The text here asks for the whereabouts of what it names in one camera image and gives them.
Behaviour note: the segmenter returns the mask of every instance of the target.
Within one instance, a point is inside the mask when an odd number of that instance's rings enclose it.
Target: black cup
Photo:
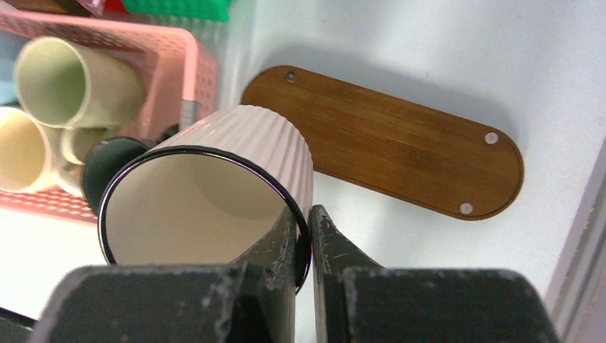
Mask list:
[[[82,172],[82,190],[93,213],[99,215],[101,198],[107,185],[124,166],[178,131],[178,125],[171,126],[157,141],[119,136],[98,143],[86,158]]]

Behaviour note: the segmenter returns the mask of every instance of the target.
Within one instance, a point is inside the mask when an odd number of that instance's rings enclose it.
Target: cylindrical cup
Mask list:
[[[121,126],[145,100],[142,80],[128,64],[54,37],[26,44],[14,81],[23,108],[51,127]]]
[[[311,259],[312,156],[278,113],[238,106],[198,121],[124,167],[99,210],[110,264],[221,264],[263,237],[285,206],[299,227],[301,287]]]
[[[44,126],[16,107],[0,107],[0,189],[32,193],[61,187],[81,197],[75,166],[61,155],[61,130]]]
[[[109,182],[124,166],[155,144],[129,137],[114,137],[97,144],[86,158],[82,189],[89,207],[99,215],[99,205]]]
[[[61,135],[61,153],[68,162],[82,166],[90,151],[98,143],[117,134],[117,127],[111,129],[65,129]]]

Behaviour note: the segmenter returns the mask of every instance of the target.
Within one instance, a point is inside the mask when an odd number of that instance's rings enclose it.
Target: oval wooden board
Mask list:
[[[492,217],[522,186],[522,156],[501,131],[311,71],[267,69],[242,103],[290,120],[317,172],[455,218]],[[464,203],[471,213],[460,211]]]

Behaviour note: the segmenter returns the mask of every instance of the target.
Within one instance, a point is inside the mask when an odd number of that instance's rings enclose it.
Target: green object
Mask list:
[[[122,0],[131,14],[229,21],[232,0]]]

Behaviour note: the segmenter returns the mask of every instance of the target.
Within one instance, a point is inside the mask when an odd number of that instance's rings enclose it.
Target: screw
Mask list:
[[[473,205],[469,202],[464,202],[459,206],[459,212],[463,214],[471,214],[473,212]]]
[[[295,82],[297,80],[297,73],[295,73],[294,71],[289,71],[286,73],[285,79],[288,82]]]
[[[486,136],[484,136],[484,140],[488,144],[495,144],[499,141],[499,135],[494,132],[488,132]]]

